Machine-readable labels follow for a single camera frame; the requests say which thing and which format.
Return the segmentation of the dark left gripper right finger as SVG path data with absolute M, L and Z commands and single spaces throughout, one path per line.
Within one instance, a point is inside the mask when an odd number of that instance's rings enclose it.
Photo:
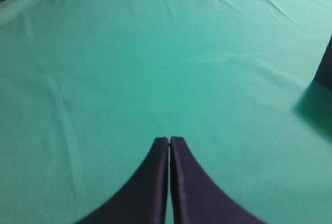
M 213 182 L 183 137 L 171 138 L 170 155 L 175 223 L 264 223 Z

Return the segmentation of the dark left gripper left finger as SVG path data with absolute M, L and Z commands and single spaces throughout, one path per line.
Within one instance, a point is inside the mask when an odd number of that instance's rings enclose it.
M 155 138 L 130 179 L 102 206 L 78 223 L 165 223 L 169 142 Z

